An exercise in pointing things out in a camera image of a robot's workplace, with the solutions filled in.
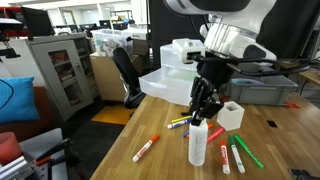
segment yellow marker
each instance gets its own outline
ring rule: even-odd
[[[172,120],[172,123],[176,123],[176,122],[179,122],[179,121],[183,121],[183,120],[186,120],[188,118],[191,118],[192,116],[186,116],[186,117],[182,117],[182,118],[179,118],[179,119],[174,119]]]

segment white marker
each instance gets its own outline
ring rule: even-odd
[[[227,146],[226,141],[220,141],[221,147],[221,155],[222,155],[222,169],[223,173],[230,174],[230,167],[229,167],[229,160],[228,160],[228,153],[227,153]]]
[[[234,156],[234,158],[235,158],[235,160],[236,160],[238,169],[239,169],[239,171],[240,171],[241,173],[244,173],[244,172],[245,172],[245,169],[244,169],[244,166],[243,166],[242,161],[241,161],[241,159],[240,159],[237,146],[234,144],[234,141],[233,141],[232,136],[229,136],[229,142],[230,142],[230,144],[231,144],[231,149],[232,149],[232,152],[233,152],[233,156]]]

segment cabinet door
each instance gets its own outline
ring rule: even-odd
[[[65,116],[93,102],[74,41],[36,44],[31,48]]]

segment white cup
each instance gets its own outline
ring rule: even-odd
[[[224,103],[223,108],[218,112],[217,122],[226,131],[239,129],[244,109],[234,101]]]

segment white bottle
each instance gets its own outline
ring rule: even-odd
[[[194,166],[202,166],[207,148],[207,120],[202,120],[199,126],[190,123],[189,134],[189,162]]]

